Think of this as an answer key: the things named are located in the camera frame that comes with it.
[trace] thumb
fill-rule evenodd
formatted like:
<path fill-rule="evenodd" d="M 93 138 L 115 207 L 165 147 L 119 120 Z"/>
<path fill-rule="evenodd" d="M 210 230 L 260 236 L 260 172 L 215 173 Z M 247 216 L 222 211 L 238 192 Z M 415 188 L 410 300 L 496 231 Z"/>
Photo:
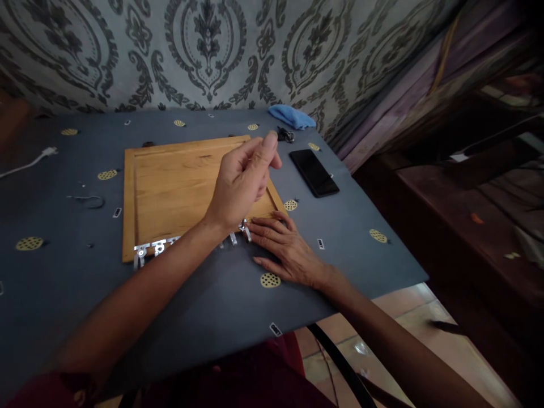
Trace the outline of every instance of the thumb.
<path fill-rule="evenodd" d="M 277 148 L 278 134 L 271 131 L 266 135 L 261 145 L 255 149 L 251 161 L 244 172 L 246 173 L 245 177 L 251 181 L 260 183 L 276 155 Z"/>

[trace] blue towel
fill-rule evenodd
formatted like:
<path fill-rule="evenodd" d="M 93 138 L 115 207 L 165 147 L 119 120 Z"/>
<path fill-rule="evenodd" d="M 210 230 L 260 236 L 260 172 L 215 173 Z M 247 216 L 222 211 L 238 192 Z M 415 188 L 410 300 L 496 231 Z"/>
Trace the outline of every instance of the blue towel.
<path fill-rule="evenodd" d="M 268 113 L 287 123 L 288 125 L 291 125 L 291 127 L 296 130 L 316 127 L 316 122 L 314 119 L 310 118 L 307 114 L 287 105 L 271 106 L 268 108 Z"/>

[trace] gray table surface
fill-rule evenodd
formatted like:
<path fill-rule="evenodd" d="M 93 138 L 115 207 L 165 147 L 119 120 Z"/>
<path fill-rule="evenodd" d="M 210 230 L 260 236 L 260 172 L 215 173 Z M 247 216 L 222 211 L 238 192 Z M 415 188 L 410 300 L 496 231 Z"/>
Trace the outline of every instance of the gray table surface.
<path fill-rule="evenodd" d="M 121 263 L 122 216 L 112 217 L 116 207 L 123 207 L 123 173 L 106 181 L 98 173 L 122 168 L 124 149 L 146 141 L 165 145 L 228 134 L 264 136 L 278 125 L 289 129 L 264 110 L 209 114 L 74 115 L 34 120 L 27 127 L 0 173 L 31 162 L 48 146 L 59 153 L 0 179 L 0 405 L 39 373 L 93 307 L 133 273 L 132 265 Z M 177 119 L 186 127 L 175 126 Z M 259 128 L 248 130 L 253 123 Z M 80 133 L 61 135 L 65 128 Z M 321 147 L 316 155 L 334 175 L 338 194 L 314 198 L 288 157 L 309 142 Z M 376 298 L 428 278 L 315 129 L 297 131 L 295 143 L 280 142 L 278 151 L 283 167 L 272 170 L 271 178 L 284 202 L 300 200 L 289 214 L 301 235 L 363 294 Z M 67 195 L 99 195 L 105 205 L 85 209 Z M 390 243 L 374 240 L 371 228 Z M 48 244 L 30 252 L 15 250 L 28 236 Z M 317 239 L 323 239 L 324 250 Z M 107 395 L 260 343 L 273 336 L 272 322 L 286 333 L 335 312 L 311 289 L 287 282 L 263 288 L 263 271 L 251 259 L 260 251 L 246 243 L 233 248 L 227 241 L 224 250 L 213 251 L 118 363 Z"/>

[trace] white charging cable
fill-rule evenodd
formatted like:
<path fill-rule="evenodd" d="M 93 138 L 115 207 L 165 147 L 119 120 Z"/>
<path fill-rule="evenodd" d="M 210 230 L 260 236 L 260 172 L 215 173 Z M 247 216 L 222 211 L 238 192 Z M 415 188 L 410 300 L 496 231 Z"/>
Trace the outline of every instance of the white charging cable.
<path fill-rule="evenodd" d="M 13 169 L 13 170 L 10 170 L 8 171 L 7 173 L 4 173 L 4 174 L 1 174 L 0 175 L 0 179 L 2 177 L 6 177 L 12 173 L 15 173 L 15 172 L 18 172 L 20 170 L 23 170 L 23 169 L 26 169 L 26 168 L 29 168 L 29 167 L 32 167 L 33 165 L 35 165 L 37 162 L 39 162 L 41 159 L 43 159 L 44 157 L 46 156 L 51 156 L 51 155 L 54 155 L 54 154 L 57 154 L 58 151 L 57 151 L 57 148 L 56 147 L 48 147 L 47 149 L 45 149 L 40 156 L 38 156 L 36 158 L 36 160 L 34 160 L 32 163 L 30 164 L 27 164 L 27 165 L 24 165 L 22 167 L 19 167 L 19 168 L 16 168 L 16 169 Z"/>

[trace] red clothing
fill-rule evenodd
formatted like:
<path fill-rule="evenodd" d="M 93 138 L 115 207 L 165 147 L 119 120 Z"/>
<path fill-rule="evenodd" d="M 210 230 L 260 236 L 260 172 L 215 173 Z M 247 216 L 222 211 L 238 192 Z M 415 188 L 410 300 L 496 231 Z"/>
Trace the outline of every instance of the red clothing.
<path fill-rule="evenodd" d="M 25 385 L 8 408 L 92 408 L 89 375 L 51 373 Z M 334 407 L 304 377 L 294 333 L 152 384 L 147 407 Z"/>

